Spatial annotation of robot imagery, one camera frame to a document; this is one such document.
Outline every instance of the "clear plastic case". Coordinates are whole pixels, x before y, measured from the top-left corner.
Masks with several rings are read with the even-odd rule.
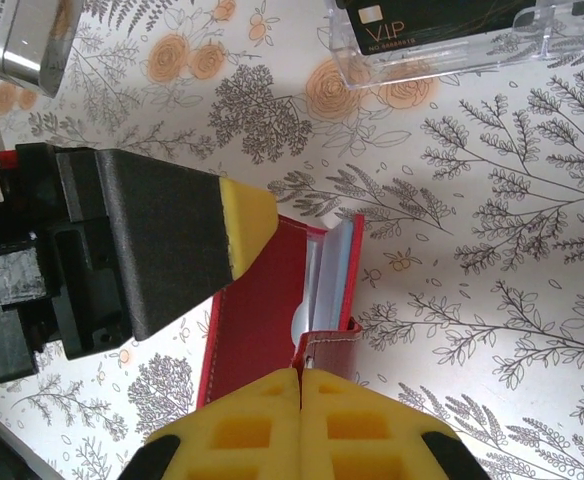
[[[584,0],[537,0],[535,6],[516,14],[511,28],[371,55],[361,52],[348,12],[339,8],[337,1],[343,0],[326,0],[330,50],[350,88],[552,60],[564,55],[584,58]],[[346,1],[356,5],[357,0]]]

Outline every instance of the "white tablecloth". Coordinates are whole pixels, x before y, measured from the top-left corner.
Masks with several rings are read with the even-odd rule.
[[[349,92],[322,2],[193,3],[87,0],[55,100],[0,84],[6,144],[229,175],[314,225],[365,213],[360,383],[495,479],[584,480],[584,56]],[[111,353],[48,348],[0,420],[65,477],[116,478],[194,408],[209,307]]]

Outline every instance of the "yellow foam pad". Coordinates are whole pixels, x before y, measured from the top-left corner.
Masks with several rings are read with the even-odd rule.
[[[236,280],[276,232],[276,198],[268,191],[228,178],[220,178],[219,182],[232,278]]]
[[[279,370],[156,431],[181,439],[163,480],[300,480],[299,399]]]
[[[321,370],[303,372],[303,480],[447,480],[421,435],[439,420]]]

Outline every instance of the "red leather box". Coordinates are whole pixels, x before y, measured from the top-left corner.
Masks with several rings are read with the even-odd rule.
[[[361,328],[351,318],[363,241],[363,217],[354,218],[339,329],[291,336],[303,299],[308,236],[326,231],[280,217],[279,227],[252,267],[213,301],[197,407],[280,368],[306,364],[354,379],[354,343]]]

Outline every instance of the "floral tablecloth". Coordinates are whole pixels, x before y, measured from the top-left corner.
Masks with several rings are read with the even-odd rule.
[[[7,145],[119,147],[366,215],[359,382],[449,422],[495,479],[584,480],[584,55],[344,88],[322,2],[86,0],[55,100],[0,84]],[[517,45],[511,45],[516,54]],[[116,478],[194,408],[210,305],[0,385],[67,478]]]

